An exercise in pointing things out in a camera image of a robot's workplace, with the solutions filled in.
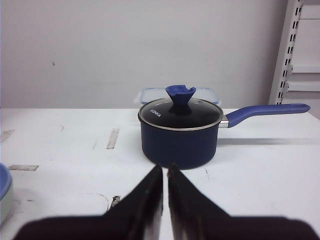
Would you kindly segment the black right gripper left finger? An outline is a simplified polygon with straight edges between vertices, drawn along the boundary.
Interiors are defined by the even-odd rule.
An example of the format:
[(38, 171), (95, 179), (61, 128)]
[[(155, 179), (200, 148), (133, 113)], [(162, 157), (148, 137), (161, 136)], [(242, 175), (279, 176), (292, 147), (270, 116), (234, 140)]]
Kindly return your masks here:
[(56, 216), (23, 225), (16, 240), (157, 240), (163, 214), (163, 170), (156, 165), (102, 215)]

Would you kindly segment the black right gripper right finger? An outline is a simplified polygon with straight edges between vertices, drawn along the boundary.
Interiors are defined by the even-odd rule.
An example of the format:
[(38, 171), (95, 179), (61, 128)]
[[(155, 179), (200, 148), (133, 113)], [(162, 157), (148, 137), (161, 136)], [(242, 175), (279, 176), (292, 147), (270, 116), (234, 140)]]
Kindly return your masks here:
[(306, 222), (283, 216), (232, 216), (171, 165), (168, 205), (176, 240), (318, 240)]

